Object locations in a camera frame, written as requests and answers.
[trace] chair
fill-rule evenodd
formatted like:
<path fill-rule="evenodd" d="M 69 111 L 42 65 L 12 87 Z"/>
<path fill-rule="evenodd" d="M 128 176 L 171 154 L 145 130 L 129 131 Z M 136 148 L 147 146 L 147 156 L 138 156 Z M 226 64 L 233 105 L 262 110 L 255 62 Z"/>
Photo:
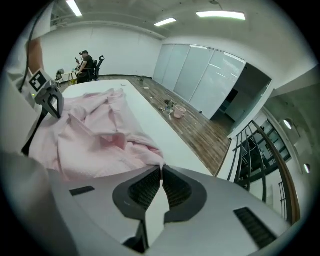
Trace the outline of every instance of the chair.
<path fill-rule="evenodd" d="M 88 73 L 88 82 L 92 82 L 92 80 L 98 80 L 99 78 L 99 70 L 102 62 L 105 60 L 105 57 L 102 55 L 99 57 L 99 63 L 97 60 L 93 62 L 93 68 L 84 68 L 83 70 Z"/>
<path fill-rule="evenodd" d="M 62 69 L 59 69 L 57 72 L 56 72 L 56 75 L 55 75 L 55 81 L 58 82 L 58 86 L 60 85 L 59 81 L 60 79 L 62 79 L 62 82 L 64 82 L 64 79 L 62 78 L 62 75 L 65 73 L 65 70 L 62 68 Z"/>

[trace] wooden handrail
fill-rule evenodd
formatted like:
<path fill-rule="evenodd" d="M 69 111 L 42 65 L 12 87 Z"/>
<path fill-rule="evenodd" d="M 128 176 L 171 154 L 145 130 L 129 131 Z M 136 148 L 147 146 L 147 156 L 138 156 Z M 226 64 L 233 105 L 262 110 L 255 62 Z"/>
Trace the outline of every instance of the wooden handrail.
<path fill-rule="evenodd" d="M 273 142 L 270 140 L 270 138 L 265 134 L 265 132 L 260 128 L 260 126 L 256 124 L 255 121 L 252 121 L 252 123 L 256 127 L 258 133 L 261 134 L 266 144 L 269 146 L 274 156 L 274 160 L 278 165 L 286 197 L 287 220 L 289 223 L 294 224 L 300 220 L 300 207 L 295 184 L 292 180 L 289 169 L 286 165 L 286 162 L 284 161 L 281 154 L 279 153 Z"/>

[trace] pink cloth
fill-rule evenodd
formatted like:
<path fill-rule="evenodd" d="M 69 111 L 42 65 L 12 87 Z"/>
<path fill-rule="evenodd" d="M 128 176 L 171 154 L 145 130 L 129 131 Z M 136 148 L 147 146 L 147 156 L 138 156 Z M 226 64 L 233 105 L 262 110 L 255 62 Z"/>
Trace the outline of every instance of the pink cloth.
<path fill-rule="evenodd" d="M 61 119 L 42 121 L 29 156 L 61 172 L 67 181 L 165 164 L 162 152 L 129 109 L 122 89 L 65 98 Z"/>

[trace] metal railing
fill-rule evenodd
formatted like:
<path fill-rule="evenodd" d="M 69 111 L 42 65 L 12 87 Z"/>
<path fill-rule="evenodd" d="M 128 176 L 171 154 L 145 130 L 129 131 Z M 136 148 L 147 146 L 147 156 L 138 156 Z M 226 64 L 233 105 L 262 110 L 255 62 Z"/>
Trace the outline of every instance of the metal railing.
<path fill-rule="evenodd" d="M 250 126 L 252 124 L 256 131 L 253 133 Z M 261 140 L 256 141 L 255 134 L 259 133 L 262 136 L 262 140 L 265 141 L 265 145 L 268 147 L 268 152 L 271 154 L 271 158 L 266 159 L 263 157 L 262 151 L 259 148 Z M 236 148 L 233 149 L 234 157 L 231 166 L 230 173 L 227 180 L 230 181 L 233 170 L 235 169 L 236 156 L 239 149 L 239 161 L 237 163 L 236 174 L 234 183 L 238 184 L 242 188 L 250 191 L 251 183 L 262 179 L 262 201 L 267 200 L 267 181 L 266 176 L 270 173 L 279 170 L 282 182 L 280 187 L 281 204 L 283 205 L 282 216 L 291 224 L 296 223 L 300 219 L 300 207 L 298 203 L 297 193 L 291 174 L 286 165 L 286 160 L 283 159 L 280 152 L 275 147 L 274 143 L 270 140 L 268 135 L 259 127 L 254 121 L 251 121 L 238 135 Z M 255 154 L 257 162 L 252 162 L 252 154 Z"/>

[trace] frosted glass partition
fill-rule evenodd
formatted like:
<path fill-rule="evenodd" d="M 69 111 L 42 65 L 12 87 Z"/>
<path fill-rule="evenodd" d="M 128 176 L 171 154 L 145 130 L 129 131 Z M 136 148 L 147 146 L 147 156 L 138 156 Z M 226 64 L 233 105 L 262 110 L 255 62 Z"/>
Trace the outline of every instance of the frosted glass partition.
<path fill-rule="evenodd" d="M 166 69 L 170 60 L 171 52 L 174 48 L 173 44 L 165 44 L 162 46 L 158 61 L 153 74 L 153 80 L 157 83 L 163 83 Z"/>
<path fill-rule="evenodd" d="M 182 67 L 186 61 L 190 46 L 175 44 L 171 53 L 169 64 L 167 65 L 162 85 L 168 90 L 173 91 Z"/>
<path fill-rule="evenodd" d="M 207 49 L 206 47 L 190 47 L 189 54 L 174 88 L 174 92 L 187 102 L 194 94 L 213 52 L 213 49 Z"/>
<path fill-rule="evenodd" d="M 215 50 L 190 104 L 211 119 L 229 95 L 246 62 Z"/>

